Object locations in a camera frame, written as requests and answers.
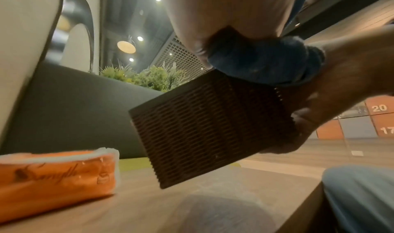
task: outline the green plant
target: green plant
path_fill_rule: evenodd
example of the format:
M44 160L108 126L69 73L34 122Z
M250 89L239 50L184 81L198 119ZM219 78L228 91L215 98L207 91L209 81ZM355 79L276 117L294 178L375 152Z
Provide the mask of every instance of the green plant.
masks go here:
M170 91L189 81L185 70L176 69L176 63L173 63L172 67L166 67L165 62L162 67L152 66L139 74L130 66L123 67L119 62L119 68L105 67L100 71L100 75L161 92Z

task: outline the wooden table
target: wooden table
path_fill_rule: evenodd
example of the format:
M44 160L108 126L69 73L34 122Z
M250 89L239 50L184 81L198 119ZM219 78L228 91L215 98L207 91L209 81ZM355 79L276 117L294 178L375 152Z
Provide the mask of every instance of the wooden table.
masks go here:
M227 166L161 190L151 168L115 196L0 227L2 233L275 232L319 180Z

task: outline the orange plastic packaging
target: orange plastic packaging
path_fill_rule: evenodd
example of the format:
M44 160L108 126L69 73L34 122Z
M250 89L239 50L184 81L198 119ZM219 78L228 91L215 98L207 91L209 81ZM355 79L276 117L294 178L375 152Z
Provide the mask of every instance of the orange plastic packaging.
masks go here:
M113 194L118 163L108 148L0 156L0 223Z

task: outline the wall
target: wall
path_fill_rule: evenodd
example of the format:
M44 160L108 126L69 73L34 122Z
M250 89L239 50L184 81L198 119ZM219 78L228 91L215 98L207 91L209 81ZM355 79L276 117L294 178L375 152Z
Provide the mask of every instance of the wall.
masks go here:
M100 0L87 0L95 29L95 72L99 64ZM32 76L54 23L59 0L0 0L0 135L17 97ZM89 44L82 28L71 32L63 63L83 71L89 69Z
M394 0L379 0L352 16L312 36L316 42L357 33L384 25L394 18ZM394 97L367 99L331 120L310 138L394 138Z

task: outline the dark blue cloth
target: dark blue cloth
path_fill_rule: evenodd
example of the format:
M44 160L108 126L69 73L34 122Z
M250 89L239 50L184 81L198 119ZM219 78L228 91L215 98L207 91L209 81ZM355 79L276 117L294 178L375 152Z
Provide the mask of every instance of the dark blue cloth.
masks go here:
M305 0L296 0L289 24ZM232 27L219 31L208 48L208 61L236 78L268 85L299 85L315 77L324 64L324 52L306 46L298 37L251 41Z

